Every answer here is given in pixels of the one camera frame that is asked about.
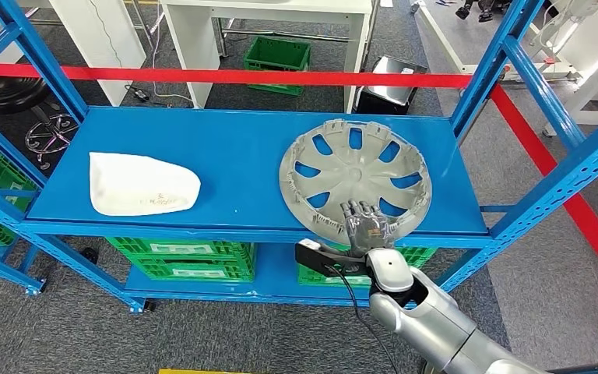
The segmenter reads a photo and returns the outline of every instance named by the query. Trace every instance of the white table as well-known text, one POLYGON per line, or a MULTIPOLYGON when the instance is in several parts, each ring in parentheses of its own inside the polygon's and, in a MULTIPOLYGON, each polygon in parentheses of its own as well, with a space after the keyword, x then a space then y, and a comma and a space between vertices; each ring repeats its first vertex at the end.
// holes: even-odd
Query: white table
MULTIPOLYGON (((125 3, 122 0, 93 0, 93 2, 111 36, 111 42, 104 33, 102 22, 89 0, 17 0, 17 3, 23 7, 53 8, 88 66, 117 68, 122 64, 125 68, 140 68, 146 59, 146 53, 125 8, 125 3)), ((14 63, 22 55, 19 47, 12 43, 0 54, 0 62, 14 63)), ((98 82, 111 105, 119 105, 122 102, 127 94, 125 84, 131 83, 131 81, 119 80, 98 82)))
MULTIPOLYGON (((349 26, 344 71, 361 68, 372 11, 371 0, 161 0, 183 69, 218 69, 212 18, 265 19, 349 26)), ((197 108, 204 108, 211 83, 188 83, 197 108)), ((344 111, 351 112, 354 86, 345 87, 344 111)))

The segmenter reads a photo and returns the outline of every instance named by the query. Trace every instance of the blue metal shelf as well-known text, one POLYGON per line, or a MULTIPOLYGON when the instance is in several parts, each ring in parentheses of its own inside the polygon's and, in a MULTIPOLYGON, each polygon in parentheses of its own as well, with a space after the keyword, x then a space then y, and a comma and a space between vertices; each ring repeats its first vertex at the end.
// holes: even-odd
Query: blue metal shelf
MULTIPOLYGON (((421 151, 432 180, 432 203, 417 235, 487 235, 446 118, 164 108, 91 108, 25 224, 41 222, 46 229, 37 232, 48 234, 106 235, 109 230, 109 235, 126 236, 119 225, 134 225, 191 238, 214 239, 218 231, 219 238, 232 241, 296 242, 312 234, 280 194, 280 159, 299 135, 334 118, 388 125, 421 151), (88 178, 77 178, 88 175, 92 151, 141 154, 193 170, 202 181, 198 200, 176 213, 99 214, 90 203, 88 178)), ((420 243, 408 238, 402 244, 420 243)))
MULTIPOLYGON (((18 270, 0 261, 0 275, 24 287, 41 286, 21 271, 41 249, 123 301, 132 312, 142 312, 146 298, 349 305, 342 288, 298 285, 294 251, 290 245, 278 244, 312 236, 281 198, 278 167, 283 153, 300 134, 327 119, 345 118, 388 125, 424 155, 433 183, 432 204, 420 227, 398 244, 468 249, 437 279, 446 291, 452 290, 598 177, 598 129, 588 138, 582 135, 518 42, 542 1, 512 2, 452 117, 432 118, 88 107, 15 1, 0 0, 4 26, 0 52, 16 41, 80 124, 49 180, 0 135, 0 151, 42 188, 28 213, 18 211, 0 194, 0 223, 33 245, 18 270), (479 206, 458 142, 489 98, 508 58, 540 109, 563 135, 569 154, 515 205, 479 206), (101 216, 92 208, 88 193, 90 151, 142 154, 185 166, 202 179, 199 199, 183 212, 101 216), (481 211, 504 216, 487 229, 481 211), (52 235, 276 244, 260 245, 251 284, 150 280, 133 268, 127 283, 122 284, 52 235)), ((364 304, 366 291, 356 292, 364 304)))

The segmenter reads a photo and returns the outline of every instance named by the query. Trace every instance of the shelf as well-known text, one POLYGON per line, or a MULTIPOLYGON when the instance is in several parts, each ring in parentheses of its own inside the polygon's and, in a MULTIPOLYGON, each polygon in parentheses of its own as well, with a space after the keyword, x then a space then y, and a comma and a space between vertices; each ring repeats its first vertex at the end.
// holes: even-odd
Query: shelf
MULTIPOLYGON (((345 287, 297 283, 294 245, 261 244, 251 283, 152 280, 132 266, 125 292, 132 297, 182 298, 231 302, 274 302, 303 305, 352 305, 345 287)), ((354 288, 359 305, 368 306, 367 287, 354 288)))
POLYGON ((24 226, 64 235, 131 236, 120 227, 151 235, 147 228, 161 228, 170 236, 293 242, 310 232, 280 194, 280 160, 297 136, 334 118, 387 125, 424 155, 432 202, 415 233, 487 235, 447 118, 166 108, 91 107, 24 226), (174 213, 99 214, 89 197, 91 151, 146 155, 193 170, 202 181, 198 200, 174 213))

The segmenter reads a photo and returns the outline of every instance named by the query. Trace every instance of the floor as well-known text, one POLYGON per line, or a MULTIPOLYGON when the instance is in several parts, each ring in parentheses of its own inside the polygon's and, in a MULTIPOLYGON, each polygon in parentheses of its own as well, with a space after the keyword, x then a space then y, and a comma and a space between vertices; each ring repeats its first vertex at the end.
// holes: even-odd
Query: floor
MULTIPOLYGON (((500 17, 478 23, 474 7, 462 21, 454 7, 425 4, 462 62, 480 61, 500 17)), ((431 71, 452 72, 423 20, 418 24, 431 71)), ((533 129, 541 132, 546 119, 528 91, 517 85, 505 88, 533 129)), ((554 90, 565 99, 573 85, 554 84, 554 90)), ((458 93, 438 90, 438 96, 444 113, 452 112, 458 93)), ((582 129, 590 133, 595 127, 582 129)), ((557 159, 565 157, 558 138, 543 141, 557 159)), ((462 152, 481 203, 516 203, 540 180, 493 104, 478 118, 462 152)), ((598 179, 583 195, 598 214, 598 179)), ((488 267, 513 353, 543 368, 598 362, 598 258, 565 210, 553 213, 488 267)))
MULTIPOLYGON (((376 56, 389 54, 429 65, 432 72, 447 72, 441 52, 429 35, 421 33, 420 20, 415 22, 410 15, 408 2, 393 3, 393 8, 380 10, 368 65, 376 56)), ((492 24, 477 24, 475 12, 464 24, 454 16, 454 7, 426 3, 448 38, 459 41, 453 45, 462 49, 458 50, 462 60, 477 61, 491 38, 492 24)), ((148 19, 155 18, 154 7, 145 7, 145 11, 148 19)), ((246 26, 345 31, 326 25, 254 21, 247 21, 246 26)), ((157 66, 177 67, 172 43, 163 30, 157 66)), ((40 32, 62 63, 82 63, 75 48, 59 47, 68 45, 66 33, 49 28, 40 32)), ((228 45, 231 57, 223 61, 223 67, 240 68, 249 43, 248 38, 233 37, 228 45)), ((314 44, 311 68, 333 69, 343 55, 340 47, 314 44)), ((105 104, 96 83, 75 85, 90 104, 105 104)), ((135 85, 152 90, 148 83, 135 85)), ((187 94, 182 84, 159 84, 158 90, 187 94)), ((566 95, 571 90, 559 86, 558 92, 566 95)), ((538 130, 543 118, 536 114, 529 95, 524 90, 510 94, 538 130)), ((245 86, 220 85, 214 87, 208 106, 339 111, 341 97, 342 90, 332 87, 310 87, 298 99, 290 99, 245 86)), ((448 114, 457 97, 455 91, 419 90, 410 110, 448 114)), ((141 104, 132 97, 127 100, 127 104, 141 104)), ((163 102, 188 105, 176 97, 163 102)), ((31 121, 25 115, 1 117, 0 129, 22 146, 20 128, 31 121)), ((554 154, 564 156, 556 139, 545 143, 554 154)), ((540 178, 493 105, 480 116, 463 145, 463 155, 482 203, 514 203, 540 178)), ((52 164, 56 160, 50 157, 52 164)), ((598 213, 598 181, 584 195, 598 213)), ((103 239, 65 240, 77 249, 100 249, 100 266, 118 279, 126 275, 127 260, 103 239)), ((16 262, 22 252, 23 247, 18 248, 11 260, 16 262)), ((425 270, 436 275, 458 255, 457 250, 441 250, 425 270)), ((164 367, 243 372, 391 370, 351 308, 164 301, 157 311, 132 317, 114 298, 46 256, 38 259, 33 272, 50 281, 47 291, 37 298, 24 298, 20 288, 0 280, 0 372, 124 373, 156 372, 164 367)), ((453 296, 483 332, 528 362, 543 368, 598 362, 598 259, 563 210, 457 288, 453 296)), ((383 333, 382 339, 401 372, 416 372, 420 360, 415 352, 390 334, 383 333)))

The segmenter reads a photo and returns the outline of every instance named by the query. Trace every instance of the stool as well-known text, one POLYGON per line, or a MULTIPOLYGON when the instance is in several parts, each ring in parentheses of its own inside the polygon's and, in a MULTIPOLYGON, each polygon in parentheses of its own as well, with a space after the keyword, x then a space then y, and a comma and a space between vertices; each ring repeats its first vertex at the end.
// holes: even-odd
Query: stool
POLYGON ((26 133, 25 141, 26 148, 37 154, 41 170, 49 168, 49 163, 43 162, 42 157, 67 148, 70 144, 67 136, 79 127, 68 114, 49 117, 44 113, 39 105, 50 93, 41 78, 0 76, 0 115, 31 110, 39 121, 26 133))

